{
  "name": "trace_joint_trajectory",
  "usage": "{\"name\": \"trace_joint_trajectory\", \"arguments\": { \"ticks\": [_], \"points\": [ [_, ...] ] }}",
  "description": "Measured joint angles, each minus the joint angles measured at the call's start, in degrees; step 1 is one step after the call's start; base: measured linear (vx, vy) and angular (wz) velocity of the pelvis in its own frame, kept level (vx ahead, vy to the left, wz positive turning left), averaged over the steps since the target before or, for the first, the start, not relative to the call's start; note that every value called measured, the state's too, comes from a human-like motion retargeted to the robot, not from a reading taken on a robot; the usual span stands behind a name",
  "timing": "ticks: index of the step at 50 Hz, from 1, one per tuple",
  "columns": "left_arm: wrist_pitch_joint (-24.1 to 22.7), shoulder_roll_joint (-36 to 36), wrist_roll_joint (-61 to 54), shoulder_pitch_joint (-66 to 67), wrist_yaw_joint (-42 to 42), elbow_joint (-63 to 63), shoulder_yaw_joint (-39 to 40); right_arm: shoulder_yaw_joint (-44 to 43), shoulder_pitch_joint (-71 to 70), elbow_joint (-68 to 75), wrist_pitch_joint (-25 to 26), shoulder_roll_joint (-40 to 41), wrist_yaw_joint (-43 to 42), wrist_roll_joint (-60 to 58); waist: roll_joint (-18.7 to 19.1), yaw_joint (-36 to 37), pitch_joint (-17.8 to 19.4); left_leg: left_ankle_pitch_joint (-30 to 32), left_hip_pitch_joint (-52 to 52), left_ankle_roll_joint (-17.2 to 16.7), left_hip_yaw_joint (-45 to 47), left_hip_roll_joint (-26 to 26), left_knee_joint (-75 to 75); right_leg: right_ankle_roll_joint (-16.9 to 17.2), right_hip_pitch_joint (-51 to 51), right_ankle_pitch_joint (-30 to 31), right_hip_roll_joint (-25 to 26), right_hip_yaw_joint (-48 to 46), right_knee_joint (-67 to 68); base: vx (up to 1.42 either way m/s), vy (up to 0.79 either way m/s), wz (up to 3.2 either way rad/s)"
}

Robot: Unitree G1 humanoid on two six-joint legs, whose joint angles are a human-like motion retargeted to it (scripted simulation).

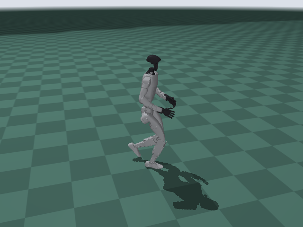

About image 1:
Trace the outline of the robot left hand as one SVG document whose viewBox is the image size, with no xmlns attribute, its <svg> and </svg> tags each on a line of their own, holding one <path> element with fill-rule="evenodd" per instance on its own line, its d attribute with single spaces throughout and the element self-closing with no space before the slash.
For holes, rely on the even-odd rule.
<svg viewBox="0 0 303 227">
<path fill-rule="evenodd" d="M 170 97 L 167 94 L 164 94 L 164 96 L 166 96 L 166 101 L 169 101 L 173 105 L 173 108 L 174 108 L 176 106 L 176 100 L 174 100 L 174 97 Z"/>
</svg>

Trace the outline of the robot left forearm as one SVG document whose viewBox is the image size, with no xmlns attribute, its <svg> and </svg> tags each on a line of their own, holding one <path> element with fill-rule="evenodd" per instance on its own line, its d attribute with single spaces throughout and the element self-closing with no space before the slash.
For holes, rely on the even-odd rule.
<svg viewBox="0 0 303 227">
<path fill-rule="evenodd" d="M 156 92 L 155 92 L 160 98 L 163 98 L 164 100 L 166 100 L 166 96 L 164 96 L 165 93 L 163 93 L 162 91 L 159 90 L 159 88 L 156 88 Z"/>
</svg>

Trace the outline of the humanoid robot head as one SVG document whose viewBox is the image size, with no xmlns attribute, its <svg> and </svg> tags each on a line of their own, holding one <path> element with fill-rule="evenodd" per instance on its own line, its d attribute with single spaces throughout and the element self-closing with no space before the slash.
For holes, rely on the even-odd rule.
<svg viewBox="0 0 303 227">
<path fill-rule="evenodd" d="M 154 71 L 157 71 L 158 69 L 158 62 L 161 61 L 160 57 L 156 55 L 150 55 L 147 57 L 147 62 L 150 62 L 154 65 L 154 67 L 150 67 L 149 70 L 146 72 L 146 74 L 150 74 L 150 72 L 153 72 L 152 75 L 155 75 Z"/>
</svg>

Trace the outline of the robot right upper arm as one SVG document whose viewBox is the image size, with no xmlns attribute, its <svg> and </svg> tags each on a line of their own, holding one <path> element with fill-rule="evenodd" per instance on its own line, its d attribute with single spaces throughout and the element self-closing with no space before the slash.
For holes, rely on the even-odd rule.
<svg viewBox="0 0 303 227">
<path fill-rule="evenodd" d="M 151 78 L 150 77 L 145 77 L 142 80 L 142 87 L 141 87 L 141 91 L 140 91 L 140 95 L 139 95 L 139 102 L 140 104 L 143 104 L 141 102 L 141 98 L 144 97 L 147 94 L 148 91 L 148 87 L 151 84 Z"/>
</svg>

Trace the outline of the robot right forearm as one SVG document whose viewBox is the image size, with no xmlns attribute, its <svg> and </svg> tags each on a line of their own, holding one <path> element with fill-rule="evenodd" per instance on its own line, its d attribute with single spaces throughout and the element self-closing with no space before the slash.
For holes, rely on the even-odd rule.
<svg viewBox="0 0 303 227">
<path fill-rule="evenodd" d="M 145 105 L 146 108 L 152 109 L 153 111 L 162 112 L 162 108 L 154 105 L 150 101 L 148 101 L 145 97 L 141 98 L 141 102 Z"/>
</svg>

